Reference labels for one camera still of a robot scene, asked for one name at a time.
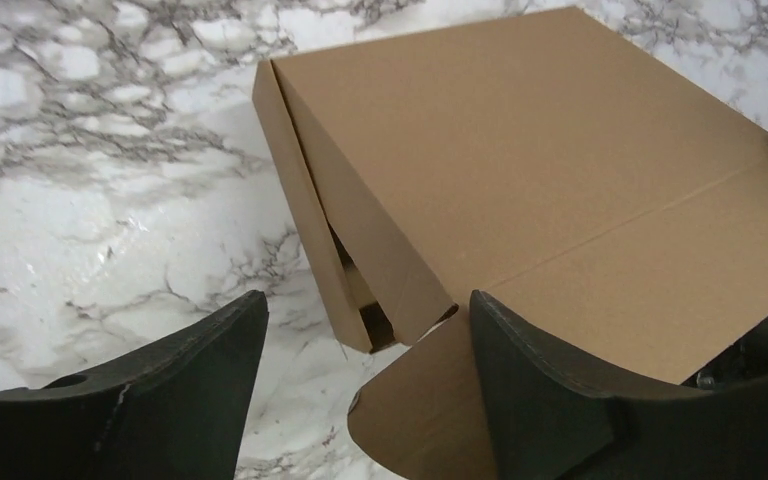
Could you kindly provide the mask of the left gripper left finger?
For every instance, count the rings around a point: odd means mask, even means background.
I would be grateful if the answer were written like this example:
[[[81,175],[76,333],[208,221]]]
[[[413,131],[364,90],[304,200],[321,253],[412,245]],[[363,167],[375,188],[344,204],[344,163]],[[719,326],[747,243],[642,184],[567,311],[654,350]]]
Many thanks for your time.
[[[231,479],[269,319],[253,290],[40,389],[0,391],[0,479]]]

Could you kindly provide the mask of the brown cardboard box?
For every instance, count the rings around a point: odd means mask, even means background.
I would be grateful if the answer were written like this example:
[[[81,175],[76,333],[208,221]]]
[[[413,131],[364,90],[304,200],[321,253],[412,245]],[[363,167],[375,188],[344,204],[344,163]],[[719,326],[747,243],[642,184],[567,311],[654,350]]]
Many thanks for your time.
[[[502,479],[474,291],[675,385],[768,316],[768,132],[575,7],[275,58],[253,103],[338,340],[403,355],[353,441]]]

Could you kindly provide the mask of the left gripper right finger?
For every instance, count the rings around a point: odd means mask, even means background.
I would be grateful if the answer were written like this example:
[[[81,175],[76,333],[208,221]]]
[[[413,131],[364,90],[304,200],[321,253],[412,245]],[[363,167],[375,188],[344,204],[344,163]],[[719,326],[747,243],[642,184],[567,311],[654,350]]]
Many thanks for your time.
[[[502,479],[768,479],[768,375],[701,390],[640,375],[470,298]]]

